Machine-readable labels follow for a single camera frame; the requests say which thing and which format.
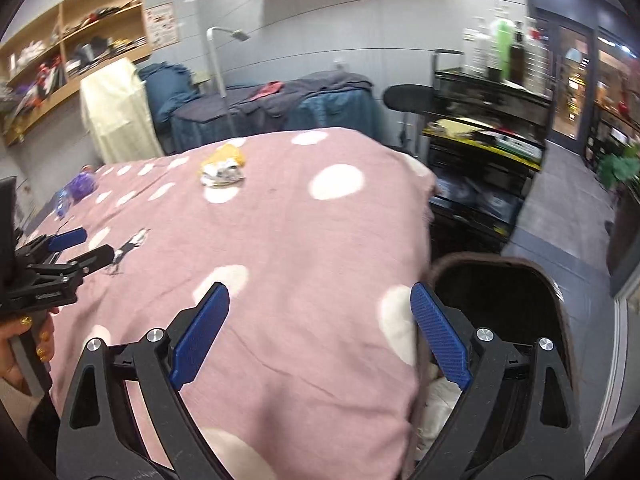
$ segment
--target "plastic bottle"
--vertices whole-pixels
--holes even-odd
[[[502,78],[509,78],[509,56],[511,45],[513,44],[514,25],[509,20],[509,13],[504,7],[496,7],[495,19],[492,21],[491,35],[498,43],[500,51],[500,64],[502,69]]]
[[[465,74],[474,73],[474,49],[476,46],[476,34],[478,32],[472,28],[466,28],[462,31],[462,52],[465,59],[462,65],[462,72]]]
[[[498,49],[498,41],[493,38],[491,40],[491,48],[487,58],[487,77],[489,81],[496,83],[502,82],[502,62],[500,61],[500,49]]]
[[[546,80],[548,76],[548,50],[540,39],[540,31],[531,31],[530,51],[528,52],[529,63],[527,66],[527,76],[525,88],[536,94],[545,94]]]
[[[489,29],[484,18],[477,16],[476,20],[478,20],[478,31],[476,32],[476,43],[474,45],[474,73],[478,77],[487,77],[491,37],[488,34]]]
[[[509,52],[509,81],[524,86],[524,76],[527,71],[527,51],[524,48],[524,34],[522,22],[518,22],[516,39]]]
[[[69,212],[73,201],[71,199],[71,193],[63,187],[58,193],[58,203],[56,204],[56,215],[58,218],[63,219]]]

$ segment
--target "door frame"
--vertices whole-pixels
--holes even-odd
[[[566,135],[556,132],[553,128],[554,118],[556,116],[556,106],[558,104],[558,92],[554,92],[551,120],[549,121],[548,131],[546,138],[551,142],[559,144],[563,148],[570,150],[582,156],[584,152],[584,145],[589,136],[589,130],[591,127],[591,120],[593,117],[593,101],[596,95],[597,75],[598,75],[598,49],[597,49],[597,31],[589,28],[581,23],[569,20],[564,16],[549,12],[548,10],[536,9],[536,18],[545,20],[548,23],[549,34],[549,51],[551,54],[551,75],[555,78],[557,70],[559,69],[558,56],[562,54],[560,51],[560,27],[568,28],[578,34],[583,35],[586,38],[586,43],[589,49],[589,65],[587,67],[587,86],[585,89],[584,107],[582,108],[582,114],[580,115],[580,124],[578,125],[578,135],[576,139],[572,139]]]

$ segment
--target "red cloth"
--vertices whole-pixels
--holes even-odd
[[[249,101],[255,101],[261,97],[267,97],[267,95],[277,94],[284,83],[282,81],[270,81],[265,86],[258,90],[258,93],[254,95]]]

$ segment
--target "metal screw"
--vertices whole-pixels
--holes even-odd
[[[146,340],[155,343],[156,341],[160,341],[163,335],[164,331],[161,328],[152,328],[146,333]]]
[[[89,352],[94,352],[96,351],[98,348],[100,348],[100,345],[102,343],[100,342],[100,340],[98,338],[93,338],[91,339],[87,344],[86,344],[86,349]]]
[[[551,339],[547,339],[546,337],[543,337],[540,340],[540,348],[542,348],[543,350],[553,350],[554,349],[554,342],[551,341]]]
[[[476,335],[480,341],[491,341],[494,338],[494,333],[488,328],[479,328]]]

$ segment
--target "pink polka dot blanket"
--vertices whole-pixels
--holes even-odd
[[[54,403],[90,338],[138,340],[219,281],[228,317],[180,393],[234,478],[392,480],[417,391],[409,293],[429,261],[434,175],[341,128],[231,142],[246,156],[236,186],[201,184],[211,144],[100,168],[94,193],[39,226],[86,228],[61,262],[115,250],[54,318]],[[151,458],[170,465],[129,391]]]

